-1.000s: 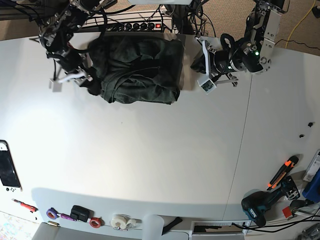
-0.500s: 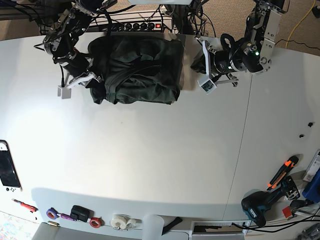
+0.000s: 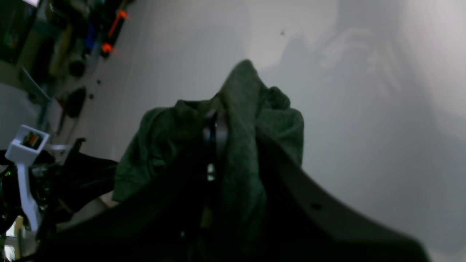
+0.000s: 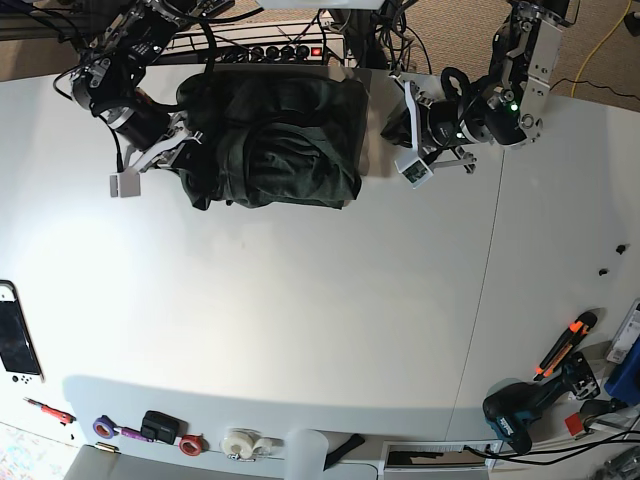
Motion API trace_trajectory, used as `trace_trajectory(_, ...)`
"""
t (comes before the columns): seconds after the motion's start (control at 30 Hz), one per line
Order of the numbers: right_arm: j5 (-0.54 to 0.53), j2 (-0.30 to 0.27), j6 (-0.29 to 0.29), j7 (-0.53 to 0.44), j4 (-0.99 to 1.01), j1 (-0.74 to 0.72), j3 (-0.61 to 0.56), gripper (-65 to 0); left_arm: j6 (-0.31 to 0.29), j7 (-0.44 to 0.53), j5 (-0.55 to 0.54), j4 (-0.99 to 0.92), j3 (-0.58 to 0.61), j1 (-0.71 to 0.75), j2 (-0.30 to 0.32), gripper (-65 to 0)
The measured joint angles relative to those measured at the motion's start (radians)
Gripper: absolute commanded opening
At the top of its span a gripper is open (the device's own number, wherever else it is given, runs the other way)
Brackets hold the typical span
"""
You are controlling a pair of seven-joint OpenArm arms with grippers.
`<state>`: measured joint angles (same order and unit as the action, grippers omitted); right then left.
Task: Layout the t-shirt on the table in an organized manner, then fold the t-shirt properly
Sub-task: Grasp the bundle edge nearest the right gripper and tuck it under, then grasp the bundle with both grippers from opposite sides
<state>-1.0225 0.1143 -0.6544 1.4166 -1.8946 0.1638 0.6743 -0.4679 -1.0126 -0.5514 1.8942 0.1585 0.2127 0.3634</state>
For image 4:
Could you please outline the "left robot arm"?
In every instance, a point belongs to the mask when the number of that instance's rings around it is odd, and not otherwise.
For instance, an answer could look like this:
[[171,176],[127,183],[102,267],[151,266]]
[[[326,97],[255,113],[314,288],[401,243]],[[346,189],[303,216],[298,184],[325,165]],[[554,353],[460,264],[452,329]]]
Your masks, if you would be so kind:
[[563,30],[573,24],[568,10],[566,1],[512,2],[494,35],[487,74],[472,81],[457,68],[443,69],[440,99],[408,77],[395,78],[403,99],[381,135],[402,147],[395,166],[413,187],[439,168],[473,173],[472,144],[519,147],[539,139]]

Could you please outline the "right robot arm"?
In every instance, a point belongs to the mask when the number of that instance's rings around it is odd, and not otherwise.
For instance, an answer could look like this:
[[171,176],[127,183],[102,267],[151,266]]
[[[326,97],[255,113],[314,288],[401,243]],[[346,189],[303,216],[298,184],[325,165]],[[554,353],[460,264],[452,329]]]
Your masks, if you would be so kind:
[[[197,120],[213,97],[217,43],[210,27],[210,1],[132,1],[96,35],[69,72],[68,99],[102,121],[116,146],[116,173],[140,153],[142,170],[165,167],[182,176],[212,177],[218,167],[207,144],[207,127]],[[140,84],[174,37],[193,26],[206,41],[204,70],[188,78],[173,103],[146,94]]]

